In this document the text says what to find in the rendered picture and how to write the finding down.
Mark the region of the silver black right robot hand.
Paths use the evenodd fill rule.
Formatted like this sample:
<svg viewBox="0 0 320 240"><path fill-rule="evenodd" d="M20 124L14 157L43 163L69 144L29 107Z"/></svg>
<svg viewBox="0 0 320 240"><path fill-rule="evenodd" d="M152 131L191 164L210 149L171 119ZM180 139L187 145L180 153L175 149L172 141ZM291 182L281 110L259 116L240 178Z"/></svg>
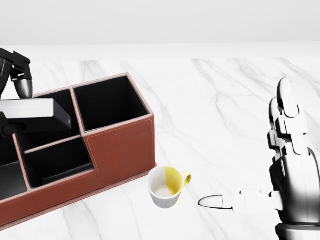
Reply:
<svg viewBox="0 0 320 240"><path fill-rule="evenodd" d="M303 108L297 104L290 81L282 78L269 104L268 145L275 151L269 168L273 191L242 190L233 197L211 195L198 205L236 213L277 210L289 225L320 225L320 170L314 152L307 147Z"/></svg>

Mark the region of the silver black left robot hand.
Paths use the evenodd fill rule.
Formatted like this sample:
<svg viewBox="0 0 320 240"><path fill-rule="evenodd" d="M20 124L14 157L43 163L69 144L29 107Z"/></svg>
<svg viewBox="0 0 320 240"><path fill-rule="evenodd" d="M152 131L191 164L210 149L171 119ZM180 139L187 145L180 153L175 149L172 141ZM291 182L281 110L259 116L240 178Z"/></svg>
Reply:
<svg viewBox="0 0 320 240"><path fill-rule="evenodd" d="M31 99L33 97L30 63L29 58L16 51L9 52L0 48L0 99L9 78L14 83L19 98ZM21 123L9 123L4 112L0 111L0 140L19 133L25 128Z"/></svg>

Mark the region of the black book with silver pages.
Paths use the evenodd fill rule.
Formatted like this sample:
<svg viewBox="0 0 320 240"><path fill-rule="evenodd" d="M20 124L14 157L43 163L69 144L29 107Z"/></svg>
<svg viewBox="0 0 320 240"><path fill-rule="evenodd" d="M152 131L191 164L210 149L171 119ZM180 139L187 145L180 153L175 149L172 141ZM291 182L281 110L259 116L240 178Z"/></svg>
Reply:
<svg viewBox="0 0 320 240"><path fill-rule="evenodd" d="M24 124L27 133L66 131L72 128L70 115L53 98L0 100L0 111L10 124Z"/></svg>

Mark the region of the red-brown desk caddy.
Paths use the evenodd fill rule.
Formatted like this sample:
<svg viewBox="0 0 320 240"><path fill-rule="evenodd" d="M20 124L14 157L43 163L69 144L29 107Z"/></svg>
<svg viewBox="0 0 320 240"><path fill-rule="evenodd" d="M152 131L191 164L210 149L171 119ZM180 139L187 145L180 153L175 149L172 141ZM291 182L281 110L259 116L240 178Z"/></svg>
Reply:
<svg viewBox="0 0 320 240"><path fill-rule="evenodd" d="M36 95L71 129L0 140L0 231L146 175L155 167L154 114L128 73Z"/></svg>

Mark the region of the white and yellow mug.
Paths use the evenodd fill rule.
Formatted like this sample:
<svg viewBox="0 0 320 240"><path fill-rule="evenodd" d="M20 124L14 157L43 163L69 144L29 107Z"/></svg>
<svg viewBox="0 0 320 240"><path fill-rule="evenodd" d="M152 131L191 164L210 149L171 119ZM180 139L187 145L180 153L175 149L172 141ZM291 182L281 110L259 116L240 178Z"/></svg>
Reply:
<svg viewBox="0 0 320 240"><path fill-rule="evenodd" d="M181 173L168 165L153 168L147 175L147 188L154 204L162 209L173 207L191 178L189 170Z"/></svg>

